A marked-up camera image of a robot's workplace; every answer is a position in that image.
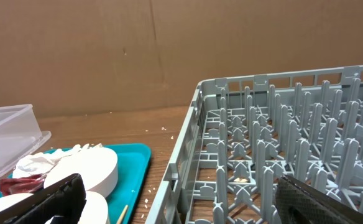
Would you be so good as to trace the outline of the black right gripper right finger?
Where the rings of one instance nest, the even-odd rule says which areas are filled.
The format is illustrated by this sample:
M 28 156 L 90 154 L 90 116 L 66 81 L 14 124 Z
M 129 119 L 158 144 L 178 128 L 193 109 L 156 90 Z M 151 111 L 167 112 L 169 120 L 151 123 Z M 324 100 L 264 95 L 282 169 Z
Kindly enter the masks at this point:
M 290 175 L 279 178 L 275 207 L 282 224 L 363 224 L 363 214 Z

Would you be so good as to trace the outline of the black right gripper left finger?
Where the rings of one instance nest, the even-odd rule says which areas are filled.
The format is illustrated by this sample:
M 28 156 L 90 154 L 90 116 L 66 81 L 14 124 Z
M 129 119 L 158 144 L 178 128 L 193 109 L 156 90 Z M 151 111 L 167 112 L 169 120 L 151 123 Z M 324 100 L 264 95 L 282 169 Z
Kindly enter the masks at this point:
M 0 223 L 35 224 L 50 220 L 77 224 L 85 204 L 83 179 L 75 173 L 0 211 Z

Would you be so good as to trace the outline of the large white plate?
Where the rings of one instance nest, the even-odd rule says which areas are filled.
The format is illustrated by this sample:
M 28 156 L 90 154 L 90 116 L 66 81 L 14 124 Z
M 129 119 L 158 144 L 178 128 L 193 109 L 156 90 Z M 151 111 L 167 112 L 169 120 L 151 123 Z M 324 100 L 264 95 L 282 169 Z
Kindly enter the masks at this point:
M 30 197 L 31 193 L 12 194 L 0 198 L 0 212 L 13 206 L 14 204 Z M 106 199 L 99 193 L 86 192 L 86 204 L 81 213 L 78 224 L 108 224 L 108 205 Z

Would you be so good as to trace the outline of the red ketchup packet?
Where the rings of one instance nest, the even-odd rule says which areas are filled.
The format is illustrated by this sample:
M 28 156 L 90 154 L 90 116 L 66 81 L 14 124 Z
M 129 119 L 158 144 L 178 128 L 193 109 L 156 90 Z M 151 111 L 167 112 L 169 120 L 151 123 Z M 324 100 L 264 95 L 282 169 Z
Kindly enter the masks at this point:
M 20 193 L 35 193 L 44 186 L 46 174 L 37 174 L 30 177 L 6 178 L 0 180 L 0 192 L 3 196 Z

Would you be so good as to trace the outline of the white napkin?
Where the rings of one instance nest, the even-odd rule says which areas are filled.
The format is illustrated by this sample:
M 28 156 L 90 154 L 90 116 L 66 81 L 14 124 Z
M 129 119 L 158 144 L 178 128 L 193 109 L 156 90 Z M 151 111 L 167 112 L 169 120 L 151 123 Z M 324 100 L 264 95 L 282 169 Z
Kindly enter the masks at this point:
M 64 151 L 63 149 L 56 149 L 53 153 L 39 152 L 30 154 L 20 159 L 12 173 L 13 178 L 24 178 L 33 175 L 46 174 L 51 171 L 63 158 L 70 157 L 79 152 L 84 152 L 90 149 L 100 149 L 104 146 L 99 143 L 95 146 L 85 144 L 74 145 L 71 149 Z

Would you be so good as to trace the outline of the pink bowl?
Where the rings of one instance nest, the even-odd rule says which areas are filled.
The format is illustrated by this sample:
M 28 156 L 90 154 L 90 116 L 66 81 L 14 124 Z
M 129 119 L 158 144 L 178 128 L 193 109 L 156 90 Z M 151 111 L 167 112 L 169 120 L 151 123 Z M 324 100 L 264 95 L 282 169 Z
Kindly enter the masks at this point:
M 72 174 L 81 175 L 86 191 L 107 197 L 117 185 L 118 156 L 110 148 L 99 147 L 64 157 L 47 174 L 44 187 L 47 188 Z

